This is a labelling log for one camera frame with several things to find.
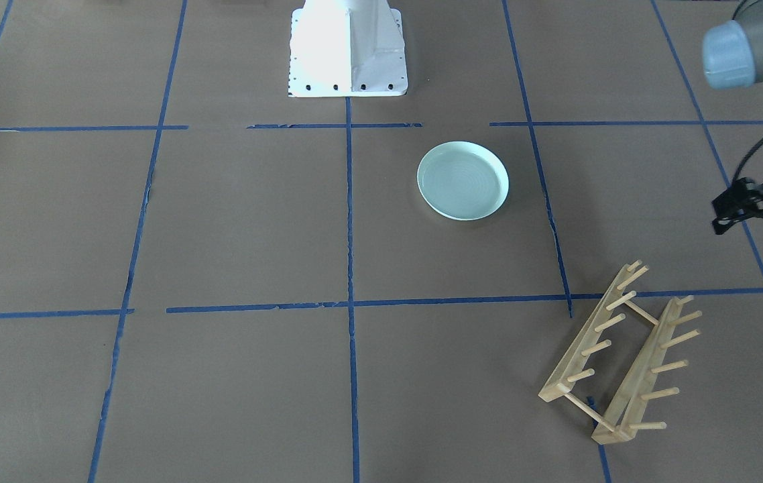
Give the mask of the wooden dish rack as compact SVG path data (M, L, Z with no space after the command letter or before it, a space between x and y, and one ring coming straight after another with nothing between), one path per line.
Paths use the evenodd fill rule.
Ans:
M687 308L691 294L669 299L658 314L640 305L635 283L648 270L636 260L618 271L538 392L546 403L565 400L583 411L602 445L666 428L646 419L648 406L680 391L658 387L658 377L690 364L670 351L701 333L687 327L701 317Z

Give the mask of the light green plate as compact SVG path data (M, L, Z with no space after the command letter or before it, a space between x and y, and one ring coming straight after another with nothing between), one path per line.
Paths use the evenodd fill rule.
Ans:
M510 177L500 158L466 141L430 149L416 168L416 186L434 212L458 222L492 216L507 201Z

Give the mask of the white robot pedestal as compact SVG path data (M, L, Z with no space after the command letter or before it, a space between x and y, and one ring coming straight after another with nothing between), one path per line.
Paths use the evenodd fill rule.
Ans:
M292 12L289 47L290 97L408 91L403 19L388 1L306 1Z

